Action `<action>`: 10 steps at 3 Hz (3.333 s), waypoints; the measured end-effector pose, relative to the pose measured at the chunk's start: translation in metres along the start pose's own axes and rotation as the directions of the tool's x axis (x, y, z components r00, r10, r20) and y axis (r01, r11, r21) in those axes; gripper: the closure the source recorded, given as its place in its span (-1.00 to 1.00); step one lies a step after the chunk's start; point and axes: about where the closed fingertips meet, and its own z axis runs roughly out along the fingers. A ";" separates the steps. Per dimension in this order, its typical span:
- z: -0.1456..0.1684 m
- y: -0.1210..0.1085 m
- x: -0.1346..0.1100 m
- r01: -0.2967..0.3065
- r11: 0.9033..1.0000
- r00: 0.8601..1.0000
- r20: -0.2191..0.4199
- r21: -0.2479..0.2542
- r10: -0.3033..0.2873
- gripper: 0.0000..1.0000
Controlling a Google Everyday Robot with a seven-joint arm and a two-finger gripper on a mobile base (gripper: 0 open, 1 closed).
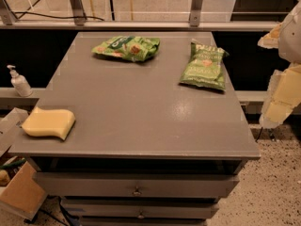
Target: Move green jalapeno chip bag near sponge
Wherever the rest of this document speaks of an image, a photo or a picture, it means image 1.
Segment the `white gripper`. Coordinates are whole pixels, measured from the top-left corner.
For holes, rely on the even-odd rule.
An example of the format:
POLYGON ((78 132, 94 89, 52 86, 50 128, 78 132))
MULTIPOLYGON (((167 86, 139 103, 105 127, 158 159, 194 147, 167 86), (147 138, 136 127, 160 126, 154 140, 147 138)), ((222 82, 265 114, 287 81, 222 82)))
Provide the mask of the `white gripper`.
MULTIPOLYGON (((301 1, 258 41, 266 49, 277 49, 279 56, 291 63, 301 63, 301 1)), ((281 125, 301 103, 301 65, 290 65, 283 72, 274 70, 263 102, 260 125, 274 129, 281 125)))

